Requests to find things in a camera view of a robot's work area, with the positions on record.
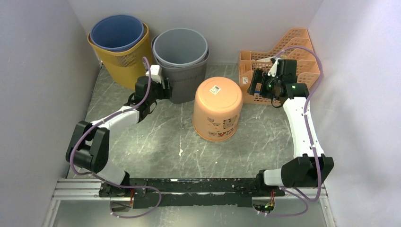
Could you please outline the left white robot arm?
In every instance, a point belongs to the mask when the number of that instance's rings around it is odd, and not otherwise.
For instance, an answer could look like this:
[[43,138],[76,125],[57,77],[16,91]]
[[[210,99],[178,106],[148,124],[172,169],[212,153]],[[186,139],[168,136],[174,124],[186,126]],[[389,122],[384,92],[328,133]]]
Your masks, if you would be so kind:
[[97,121],[78,122],[66,152],[66,160],[75,174],[79,174],[76,167],[84,169],[86,174],[94,174],[111,184],[112,191],[120,197],[131,190],[130,175],[109,159],[111,138],[144,120],[158,100],[171,97],[168,79],[161,76],[151,79],[142,76],[135,86],[135,92],[118,111]]

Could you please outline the grey smooth plastic bin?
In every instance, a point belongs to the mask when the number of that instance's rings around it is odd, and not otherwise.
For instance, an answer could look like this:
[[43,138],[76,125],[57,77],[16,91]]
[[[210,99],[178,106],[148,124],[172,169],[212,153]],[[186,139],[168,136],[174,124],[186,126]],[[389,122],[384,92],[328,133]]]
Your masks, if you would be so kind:
[[209,45],[199,32],[188,28],[174,28],[159,34],[152,40],[152,51],[159,63],[182,68],[205,59]]

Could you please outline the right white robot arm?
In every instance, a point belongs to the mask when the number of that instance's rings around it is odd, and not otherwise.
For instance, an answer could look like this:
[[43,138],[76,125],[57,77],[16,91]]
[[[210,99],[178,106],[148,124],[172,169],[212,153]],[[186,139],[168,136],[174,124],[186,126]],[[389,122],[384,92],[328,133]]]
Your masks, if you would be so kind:
[[255,190],[261,196],[268,195],[273,186],[320,187],[334,167],[333,158],[324,154],[314,130],[308,87],[297,82],[297,61],[273,59],[272,62],[268,72],[253,72],[247,92],[253,95],[260,84],[261,97],[280,102],[277,107],[283,108],[288,118],[294,158],[281,168],[263,172],[263,178],[255,183]]

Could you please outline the orange plastic bin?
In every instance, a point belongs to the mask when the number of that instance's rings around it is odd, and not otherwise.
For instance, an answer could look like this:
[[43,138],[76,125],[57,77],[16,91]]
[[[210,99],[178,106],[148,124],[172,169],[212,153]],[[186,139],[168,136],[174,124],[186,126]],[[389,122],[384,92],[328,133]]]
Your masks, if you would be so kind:
[[243,94],[233,80],[211,77],[196,90],[192,125],[206,140],[227,140],[238,128],[242,107]]

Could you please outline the grey mesh waste basket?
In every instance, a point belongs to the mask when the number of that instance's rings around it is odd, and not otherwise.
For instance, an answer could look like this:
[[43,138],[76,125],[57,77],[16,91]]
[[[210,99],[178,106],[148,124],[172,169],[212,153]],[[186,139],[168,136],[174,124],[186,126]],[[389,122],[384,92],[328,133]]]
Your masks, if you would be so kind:
[[161,74],[169,80],[172,96],[170,101],[181,104],[192,101],[198,86],[205,80],[209,51],[204,60],[192,66],[173,68],[159,63]]

